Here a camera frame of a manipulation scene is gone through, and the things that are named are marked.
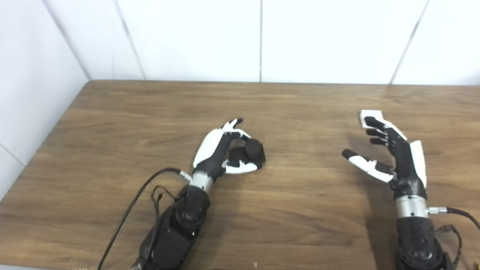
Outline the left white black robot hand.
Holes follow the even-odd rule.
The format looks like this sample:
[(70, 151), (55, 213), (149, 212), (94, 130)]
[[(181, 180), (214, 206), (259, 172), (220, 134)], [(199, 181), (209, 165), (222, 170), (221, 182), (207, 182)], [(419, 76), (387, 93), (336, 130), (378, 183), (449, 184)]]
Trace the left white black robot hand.
[(211, 130), (193, 161), (193, 171), (202, 171), (216, 179), (223, 174), (243, 174), (259, 170), (266, 162), (263, 144), (237, 128), (243, 118), (228, 121)]

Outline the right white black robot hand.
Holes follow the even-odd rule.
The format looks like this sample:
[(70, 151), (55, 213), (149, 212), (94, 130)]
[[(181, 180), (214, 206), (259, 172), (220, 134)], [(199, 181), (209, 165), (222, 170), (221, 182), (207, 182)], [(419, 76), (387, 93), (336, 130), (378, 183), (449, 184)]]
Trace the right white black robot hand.
[(369, 127), (366, 134), (371, 136), (370, 143), (386, 147), (394, 158), (394, 165), (370, 159), (351, 149), (344, 149), (341, 155), (369, 176), (388, 183), (394, 199), (416, 195), (426, 200), (426, 165), (420, 140), (409, 142), (401, 130), (382, 118), (367, 116), (364, 121)]

